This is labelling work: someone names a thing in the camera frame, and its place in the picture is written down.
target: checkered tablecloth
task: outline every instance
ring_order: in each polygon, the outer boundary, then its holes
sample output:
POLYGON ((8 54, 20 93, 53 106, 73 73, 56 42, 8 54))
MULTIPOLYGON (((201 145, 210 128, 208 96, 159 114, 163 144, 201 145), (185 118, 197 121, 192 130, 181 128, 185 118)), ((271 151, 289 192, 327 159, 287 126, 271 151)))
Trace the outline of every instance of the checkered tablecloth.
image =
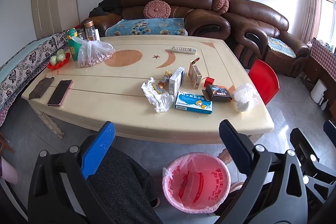
POLYGON ((336 56, 315 39, 313 39, 311 43, 311 57, 336 81, 336 56))

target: white cabinet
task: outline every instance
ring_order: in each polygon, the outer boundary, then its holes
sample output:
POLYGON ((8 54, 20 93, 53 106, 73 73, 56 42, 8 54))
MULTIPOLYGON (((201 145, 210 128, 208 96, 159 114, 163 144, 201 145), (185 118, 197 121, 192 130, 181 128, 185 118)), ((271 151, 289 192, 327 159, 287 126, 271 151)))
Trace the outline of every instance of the white cabinet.
POLYGON ((76 0, 31 0, 36 37, 79 25, 76 0))

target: pink knitted cushion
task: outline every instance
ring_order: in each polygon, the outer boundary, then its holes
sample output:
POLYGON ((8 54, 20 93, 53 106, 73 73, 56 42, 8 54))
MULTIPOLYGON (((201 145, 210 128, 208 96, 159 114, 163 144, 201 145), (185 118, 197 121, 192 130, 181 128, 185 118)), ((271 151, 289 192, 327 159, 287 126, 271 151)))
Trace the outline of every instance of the pink knitted cushion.
POLYGON ((153 0, 146 4, 143 14, 146 18, 168 18, 170 11, 171 9, 167 2, 153 0))
POLYGON ((212 0, 212 7, 211 9, 215 12, 222 8, 224 5, 224 0, 212 0))
POLYGON ((229 1, 228 0, 224 0, 224 5, 222 8, 220 8, 217 13, 219 13, 220 15, 226 13, 229 9, 229 1))

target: black box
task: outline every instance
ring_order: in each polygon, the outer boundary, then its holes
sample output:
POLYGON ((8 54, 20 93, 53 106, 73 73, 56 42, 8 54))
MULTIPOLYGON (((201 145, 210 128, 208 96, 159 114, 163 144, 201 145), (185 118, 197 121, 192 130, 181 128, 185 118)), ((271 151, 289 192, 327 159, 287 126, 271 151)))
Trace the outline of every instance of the black box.
POLYGON ((202 92, 207 101, 230 102, 232 100, 230 92, 222 85, 208 85, 202 92))

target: brown leather sofa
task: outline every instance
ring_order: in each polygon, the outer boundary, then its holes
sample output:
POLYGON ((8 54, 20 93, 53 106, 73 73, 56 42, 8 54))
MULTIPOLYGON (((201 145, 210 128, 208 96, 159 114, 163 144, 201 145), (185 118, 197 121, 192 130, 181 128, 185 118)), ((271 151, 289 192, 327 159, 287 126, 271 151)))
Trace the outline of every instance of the brown leather sofa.
POLYGON ((276 73, 297 77, 310 56, 301 40, 288 33, 288 20, 265 4, 250 0, 229 0, 229 9, 222 15, 231 26, 225 40, 244 68, 250 69, 256 59, 266 62, 276 73), (267 36, 280 39, 294 51, 289 57, 268 47, 267 36))
MULTIPOLYGON (((105 31, 121 19, 142 19, 144 6, 152 0, 120 0, 123 6, 121 16, 108 14, 89 17, 82 21, 93 20, 101 36, 105 31)), ((170 18, 184 18, 184 26, 188 35, 226 39, 230 34, 229 23, 218 13, 211 10, 212 0, 163 0, 171 7, 170 18)))

